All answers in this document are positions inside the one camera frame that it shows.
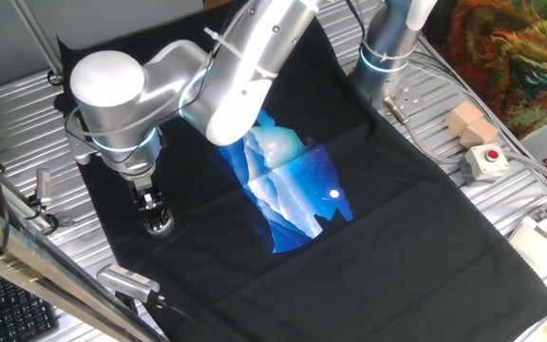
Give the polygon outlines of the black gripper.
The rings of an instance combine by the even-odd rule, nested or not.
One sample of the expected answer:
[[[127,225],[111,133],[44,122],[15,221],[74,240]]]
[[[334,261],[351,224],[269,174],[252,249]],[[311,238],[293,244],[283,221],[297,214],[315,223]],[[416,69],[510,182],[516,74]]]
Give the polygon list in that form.
[[[151,225],[150,210],[155,224],[166,224],[169,221],[168,208],[163,202],[161,191],[150,177],[132,179],[127,183],[141,219],[147,226]]]

